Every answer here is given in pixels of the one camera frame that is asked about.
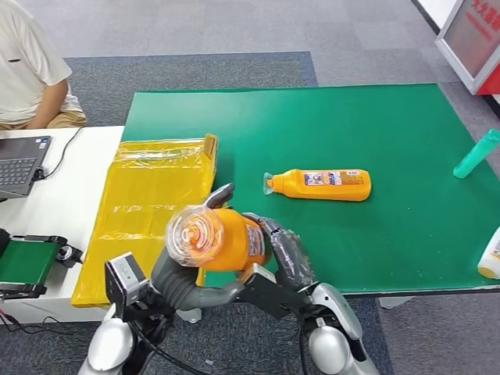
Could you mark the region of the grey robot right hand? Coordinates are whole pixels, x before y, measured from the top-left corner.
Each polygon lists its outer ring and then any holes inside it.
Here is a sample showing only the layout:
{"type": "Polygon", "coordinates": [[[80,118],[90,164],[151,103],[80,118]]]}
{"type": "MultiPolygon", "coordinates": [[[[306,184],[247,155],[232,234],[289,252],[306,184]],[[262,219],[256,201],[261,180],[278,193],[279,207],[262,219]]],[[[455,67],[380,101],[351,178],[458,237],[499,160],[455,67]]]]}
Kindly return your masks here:
{"type": "Polygon", "coordinates": [[[314,284],[316,279],[307,252],[299,236],[268,217],[244,212],[244,217],[258,224],[270,245],[278,265],[277,280],[287,288],[300,291],[314,284]]]}

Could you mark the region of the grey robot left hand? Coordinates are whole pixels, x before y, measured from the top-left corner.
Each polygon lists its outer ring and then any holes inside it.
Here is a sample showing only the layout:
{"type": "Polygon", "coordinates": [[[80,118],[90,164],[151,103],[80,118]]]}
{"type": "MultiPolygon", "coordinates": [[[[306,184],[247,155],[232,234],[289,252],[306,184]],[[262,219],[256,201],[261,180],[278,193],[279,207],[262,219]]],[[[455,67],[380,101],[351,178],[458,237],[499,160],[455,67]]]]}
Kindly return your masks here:
{"type": "Polygon", "coordinates": [[[163,248],[151,273],[152,286],[175,310],[189,311],[228,305],[244,290],[235,280],[224,287],[199,287],[198,267],[182,266],[163,248]]]}

